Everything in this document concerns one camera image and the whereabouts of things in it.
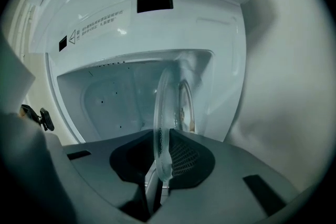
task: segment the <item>wall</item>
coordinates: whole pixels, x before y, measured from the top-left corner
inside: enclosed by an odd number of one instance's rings
[[[323,0],[251,0],[244,89],[226,142],[315,183],[335,146],[335,28]]]

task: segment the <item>warning label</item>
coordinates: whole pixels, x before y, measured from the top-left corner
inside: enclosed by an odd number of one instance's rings
[[[130,24],[131,2],[123,2],[105,8],[80,22],[69,31],[69,42],[79,45],[88,38],[95,38],[107,32],[125,34]]]

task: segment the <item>black rectangular slot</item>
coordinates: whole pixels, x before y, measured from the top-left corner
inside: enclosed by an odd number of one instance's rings
[[[59,51],[63,50],[67,46],[67,36],[65,36],[60,42],[59,42]]]
[[[246,176],[243,180],[268,216],[286,206],[285,202],[260,176]]]
[[[79,152],[74,152],[74,153],[67,154],[69,160],[82,158],[82,157],[85,157],[85,156],[88,156],[88,155],[91,155],[91,153],[88,152],[88,151],[79,151]]]
[[[174,8],[173,0],[138,0],[137,7],[138,13]]]

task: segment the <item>warning triangle symbol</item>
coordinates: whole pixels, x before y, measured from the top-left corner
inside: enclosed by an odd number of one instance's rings
[[[72,44],[75,44],[75,42],[76,42],[76,30],[73,31],[71,37],[69,38],[69,42],[71,42]]]

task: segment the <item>perforated black mesh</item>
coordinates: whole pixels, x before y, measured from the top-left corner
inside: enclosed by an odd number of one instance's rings
[[[192,169],[200,156],[197,151],[178,138],[174,139],[174,143],[170,147],[170,154],[173,162],[173,177],[180,176]]]

